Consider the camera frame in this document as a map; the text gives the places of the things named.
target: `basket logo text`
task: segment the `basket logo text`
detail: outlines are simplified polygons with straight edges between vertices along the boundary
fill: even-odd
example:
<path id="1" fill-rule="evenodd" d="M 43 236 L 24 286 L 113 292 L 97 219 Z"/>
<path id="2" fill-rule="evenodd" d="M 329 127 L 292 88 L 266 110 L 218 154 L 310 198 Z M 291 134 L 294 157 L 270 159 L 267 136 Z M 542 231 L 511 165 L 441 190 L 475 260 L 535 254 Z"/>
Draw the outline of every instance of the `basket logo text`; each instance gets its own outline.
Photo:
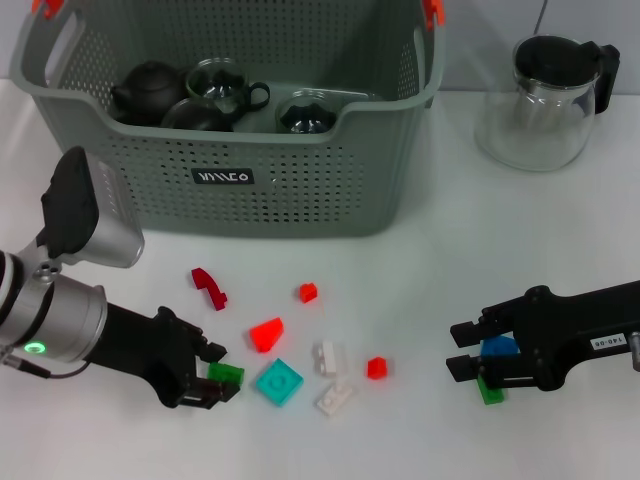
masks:
<path id="1" fill-rule="evenodd" d="M 198 185 L 253 185 L 250 168 L 192 168 L 193 181 Z"/>

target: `glass pitcher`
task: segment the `glass pitcher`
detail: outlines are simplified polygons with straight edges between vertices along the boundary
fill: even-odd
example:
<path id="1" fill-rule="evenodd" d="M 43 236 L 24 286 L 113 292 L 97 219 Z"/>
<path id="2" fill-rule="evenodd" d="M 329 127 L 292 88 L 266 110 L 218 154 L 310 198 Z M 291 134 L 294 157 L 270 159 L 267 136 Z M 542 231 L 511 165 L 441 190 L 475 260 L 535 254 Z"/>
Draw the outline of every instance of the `glass pitcher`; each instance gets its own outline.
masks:
<path id="1" fill-rule="evenodd" d="M 582 152 L 595 115 L 607 109 L 620 53 L 544 35 L 521 41 L 513 61 L 515 85 L 487 94 L 476 140 L 512 167 L 560 168 Z"/>

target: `orange basket clip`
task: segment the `orange basket clip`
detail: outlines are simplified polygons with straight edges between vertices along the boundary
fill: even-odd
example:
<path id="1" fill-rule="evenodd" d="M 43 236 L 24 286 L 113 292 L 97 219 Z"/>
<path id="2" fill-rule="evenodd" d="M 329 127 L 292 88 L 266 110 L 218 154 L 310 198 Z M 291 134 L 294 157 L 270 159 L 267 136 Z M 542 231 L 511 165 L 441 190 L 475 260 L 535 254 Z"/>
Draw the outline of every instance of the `orange basket clip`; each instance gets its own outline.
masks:
<path id="1" fill-rule="evenodd" d="M 442 0 L 422 0 L 422 6 L 424 7 L 424 13 L 427 16 L 427 30 L 433 30 L 433 14 L 436 14 L 436 21 L 439 26 L 442 26 L 447 21 L 447 15 L 444 11 L 444 5 Z"/>
<path id="2" fill-rule="evenodd" d="M 64 4 L 64 0 L 44 0 L 47 4 L 47 9 L 44 11 L 44 18 L 49 20 L 62 8 Z M 31 13 L 36 13 L 38 8 L 40 8 L 41 0 L 33 0 L 31 4 Z"/>

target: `black teapot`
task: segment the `black teapot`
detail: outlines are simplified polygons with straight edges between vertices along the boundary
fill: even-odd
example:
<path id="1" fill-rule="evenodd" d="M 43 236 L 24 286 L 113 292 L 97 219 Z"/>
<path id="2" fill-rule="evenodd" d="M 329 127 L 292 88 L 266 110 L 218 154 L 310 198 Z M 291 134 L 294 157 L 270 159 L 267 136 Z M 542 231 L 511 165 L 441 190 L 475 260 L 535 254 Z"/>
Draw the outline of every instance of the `black teapot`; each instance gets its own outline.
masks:
<path id="1" fill-rule="evenodd" d="M 166 113 L 188 96 L 184 75 L 169 65 L 149 61 L 138 65 L 122 86 L 111 89 L 113 101 L 128 125 L 160 125 Z"/>

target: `red curved lego piece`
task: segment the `red curved lego piece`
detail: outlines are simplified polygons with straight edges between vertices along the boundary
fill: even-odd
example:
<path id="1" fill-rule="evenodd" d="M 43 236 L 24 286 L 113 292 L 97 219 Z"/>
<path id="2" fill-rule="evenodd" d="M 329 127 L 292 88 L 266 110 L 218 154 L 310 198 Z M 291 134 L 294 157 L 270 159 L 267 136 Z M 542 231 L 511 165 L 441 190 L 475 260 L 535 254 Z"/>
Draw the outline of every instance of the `red curved lego piece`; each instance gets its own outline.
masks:
<path id="1" fill-rule="evenodd" d="M 226 306 L 228 300 L 227 295 L 220 291 L 220 288 L 218 288 L 215 280 L 211 278 L 211 275 L 201 268 L 196 268 L 191 270 L 191 276 L 198 290 L 202 290 L 203 288 L 207 289 L 216 310 L 222 310 Z"/>

